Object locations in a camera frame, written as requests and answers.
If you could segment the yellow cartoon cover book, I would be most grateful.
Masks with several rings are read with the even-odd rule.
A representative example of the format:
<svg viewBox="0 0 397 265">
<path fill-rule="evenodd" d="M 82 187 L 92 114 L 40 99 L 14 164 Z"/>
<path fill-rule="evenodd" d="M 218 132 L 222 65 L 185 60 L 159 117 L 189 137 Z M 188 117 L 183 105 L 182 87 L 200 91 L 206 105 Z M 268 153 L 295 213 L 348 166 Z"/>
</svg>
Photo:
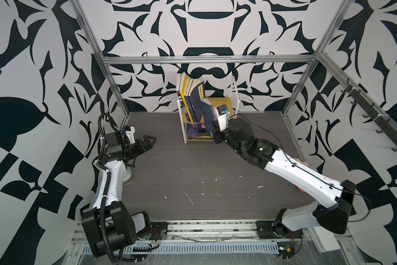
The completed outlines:
<svg viewBox="0 0 397 265">
<path fill-rule="evenodd" d="M 188 77 L 185 73 L 182 73 L 180 75 L 180 82 L 179 82 L 179 94 L 182 99 L 182 102 L 184 104 L 184 108 L 186 111 L 186 119 L 188 122 L 192 122 L 192 116 L 190 113 L 190 109 L 188 107 L 188 103 L 186 100 L 186 88 L 187 88 L 187 83 L 188 83 Z"/>
</svg>

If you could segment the small blue book yellow label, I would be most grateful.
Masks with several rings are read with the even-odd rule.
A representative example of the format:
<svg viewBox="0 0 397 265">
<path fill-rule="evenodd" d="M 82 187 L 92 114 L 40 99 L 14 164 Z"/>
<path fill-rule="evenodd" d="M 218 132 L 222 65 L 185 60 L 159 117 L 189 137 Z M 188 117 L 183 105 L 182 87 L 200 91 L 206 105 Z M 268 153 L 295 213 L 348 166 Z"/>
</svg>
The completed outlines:
<svg viewBox="0 0 397 265">
<path fill-rule="evenodd" d="M 187 91 L 187 102 L 188 106 L 190 108 L 190 112 L 192 115 L 192 120 L 194 123 L 199 123 L 200 122 L 200 109 L 198 106 L 198 101 L 200 100 L 200 85 L 201 82 L 199 79 L 191 79 L 191 84 L 188 87 Z"/>
</svg>

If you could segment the blue book front yellow label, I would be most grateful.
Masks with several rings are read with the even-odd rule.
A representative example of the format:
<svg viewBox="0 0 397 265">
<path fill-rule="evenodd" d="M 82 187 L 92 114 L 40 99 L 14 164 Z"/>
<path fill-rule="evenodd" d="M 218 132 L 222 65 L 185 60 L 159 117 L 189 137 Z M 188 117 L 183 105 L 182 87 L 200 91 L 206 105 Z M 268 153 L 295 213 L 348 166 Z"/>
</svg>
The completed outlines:
<svg viewBox="0 0 397 265">
<path fill-rule="evenodd" d="M 194 114 L 194 110 L 193 110 L 193 105 L 192 105 L 192 101 L 190 99 L 191 96 L 191 92 L 192 92 L 192 85 L 193 85 L 193 79 L 189 78 L 186 76 L 185 78 L 185 87 L 184 87 L 184 96 L 185 96 L 185 102 L 187 105 L 187 113 L 188 116 L 190 118 L 190 121 L 193 123 L 196 121 L 195 119 L 195 114 Z"/>
</svg>

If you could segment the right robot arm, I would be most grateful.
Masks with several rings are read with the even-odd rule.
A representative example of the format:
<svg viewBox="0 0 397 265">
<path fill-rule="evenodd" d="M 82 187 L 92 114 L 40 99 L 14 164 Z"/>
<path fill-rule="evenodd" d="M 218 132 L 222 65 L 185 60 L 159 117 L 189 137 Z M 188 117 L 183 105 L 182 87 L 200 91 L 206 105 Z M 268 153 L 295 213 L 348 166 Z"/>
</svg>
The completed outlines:
<svg viewBox="0 0 397 265">
<path fill-rule="evenodd" d="M 310 195 L 314 202 L 295 209 L 282 209 L 273 223 L 275 233 L 323 227 L 345 234 L 356 193 L 351 181 L 332 180 L 294 160 L 272 142 L 256 138 L 244 119 L 218 117 L 207 122 L 215 143 L 226 143 L 243 160 L 276 174 Z"/>
</svg>

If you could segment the blue book underneath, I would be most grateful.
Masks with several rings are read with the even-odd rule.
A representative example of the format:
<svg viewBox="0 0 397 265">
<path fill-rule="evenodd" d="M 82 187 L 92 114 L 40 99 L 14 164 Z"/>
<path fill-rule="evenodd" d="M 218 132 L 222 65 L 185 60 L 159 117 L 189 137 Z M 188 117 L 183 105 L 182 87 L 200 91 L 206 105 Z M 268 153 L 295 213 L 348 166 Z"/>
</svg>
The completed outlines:
<svg viewBox="0 0 397 265">
<path fill-rule="evenodd" d="M 214 114 L 214 108 L 209 99 L 201 99 L 202 114 L 205 122 L 206 133 L 210 138 L 214 138 L 215 131 L 219 130 L 219 123 Z"/>
</svg>

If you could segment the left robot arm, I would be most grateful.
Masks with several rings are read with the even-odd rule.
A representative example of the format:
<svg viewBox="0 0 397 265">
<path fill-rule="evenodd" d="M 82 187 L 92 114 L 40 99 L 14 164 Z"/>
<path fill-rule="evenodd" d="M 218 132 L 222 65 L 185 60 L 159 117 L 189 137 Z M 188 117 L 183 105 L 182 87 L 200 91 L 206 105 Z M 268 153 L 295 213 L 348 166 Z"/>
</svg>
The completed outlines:
<svg viewBox="0 0 397 265">
<path fill-rule="evenodd" d="M 122 202 L 122 190 L 124 184 L 134 180 L 132 170 L 137 157 L 152 149 L 156 138 L 144 135 L 135 139 L 134 127 L 127 125 L 120 129 L 112 125 L 113 130 L 106 133 L 102 126 L 104 120 L 110 124 L 114 121 L 108 113 L 98 118 L 103 143 L 95 166 L 101 170 L 102 179 L 90 210 L 81 215 L 81 224 L 95 257 L 107 256 L 113 265 L 142 262 L 146 255 L 127 257 L 124 250 L 148 236 L 152 225 L 145 211 L 133 215 L 128 212 Z"/>
</svg>

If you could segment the purple book with old man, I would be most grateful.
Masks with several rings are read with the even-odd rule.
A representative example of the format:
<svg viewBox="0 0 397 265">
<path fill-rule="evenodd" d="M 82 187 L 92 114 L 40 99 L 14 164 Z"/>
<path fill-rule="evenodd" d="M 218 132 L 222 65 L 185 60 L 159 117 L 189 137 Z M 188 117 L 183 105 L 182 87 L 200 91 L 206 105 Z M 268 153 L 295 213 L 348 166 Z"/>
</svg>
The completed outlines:
<svg viewBox="0 0 397 265">
<path fill-rule="evenodd" d="M 187 137 L 187 140 L 211 140 L 212 139 L 206 133 L 201 133 L 201 132 L 187 132 L 186 137 Z"/>
</svg>

